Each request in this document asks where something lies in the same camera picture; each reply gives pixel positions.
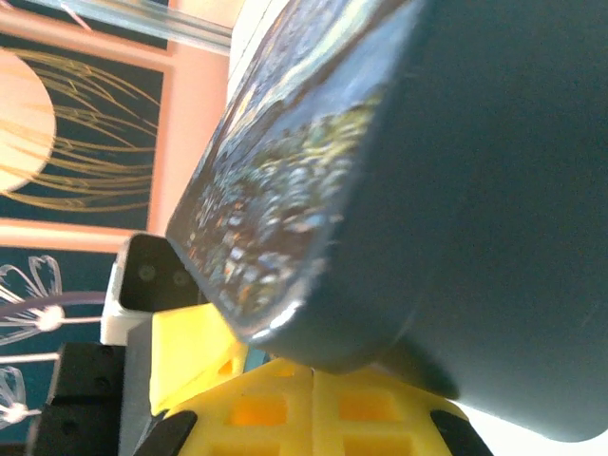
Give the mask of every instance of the white flower drawing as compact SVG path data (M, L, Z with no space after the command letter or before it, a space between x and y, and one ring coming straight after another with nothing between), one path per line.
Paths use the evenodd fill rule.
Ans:
M30 410L26 402L26 385L20 370L8 366L0 369L0 429L21 423L40 410Z
M100 317L66 318L61 305L62 281L59 264L52 256L30 256L29 273L16 266L0 266L0 305L21 304L27 299L57 296L57 304L23 310L0 320L0 346L58 330L65 324L97 323Z

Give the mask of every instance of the yellow plastic part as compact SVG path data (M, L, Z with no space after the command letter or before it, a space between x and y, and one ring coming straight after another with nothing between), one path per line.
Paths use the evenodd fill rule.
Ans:
M155 313L151 351L154 415L241 375L247 356L211 304Z
M443 398L373 370L344 376L273 361L167 416L198 421L180 456L451 456L430 418Z

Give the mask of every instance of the dark blue painting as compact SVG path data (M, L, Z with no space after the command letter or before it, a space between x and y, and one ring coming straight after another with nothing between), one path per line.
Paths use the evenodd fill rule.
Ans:
M25 441L61 346L99 341L114 258L0 248L0 442Z
M162 79L0 34L1 217L144 230Z
M307 283L419 5L291 0L269 27L167 230L224 315Z
M128 28L118 27L106 24L104 22L95 21L92 19L78 16L69 8L67 4L62 4L61 9L54 9L38 5L29 0L5 0L5 2L7 5L11 5L16 9L33 12L34 14L39 14L62 22L74 24L76 26L83 27L86 30L107 33L110 35L127 39L129 41L134 41L143 45L152 46L154 48L167 48L167 41L163 40L162 38L158 38L156 36L151 35L145 35L143 33L138 33L137 31L129 30ZM151 3L166 7L169 2L168 0L151 0Z

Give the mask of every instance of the white dandelion drawing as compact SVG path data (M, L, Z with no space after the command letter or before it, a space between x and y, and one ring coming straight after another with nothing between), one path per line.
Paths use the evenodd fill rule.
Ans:
M28 409L26 384L21 371L13 366L0 369L0 429L38 414L40 410Z
M64 325L101 320L99 316L67 317L64 307L103 305L105 294L63 293L59 264L52 256L30 256L28 265L30 276L11 264L0 266L0 346L54 332Z
M28 363L44 363L55 362L59 359L59 353L32 353L32 354L12 354L8 356L0 356L0 364L28 364Z

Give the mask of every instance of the pink wall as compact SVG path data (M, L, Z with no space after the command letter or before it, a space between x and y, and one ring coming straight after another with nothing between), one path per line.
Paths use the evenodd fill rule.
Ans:
M0 32L165 73L148 231L162 234L226 102L228 58L183 45L167 51L0 9ZM0 245L115 252L127 230L2 218Z

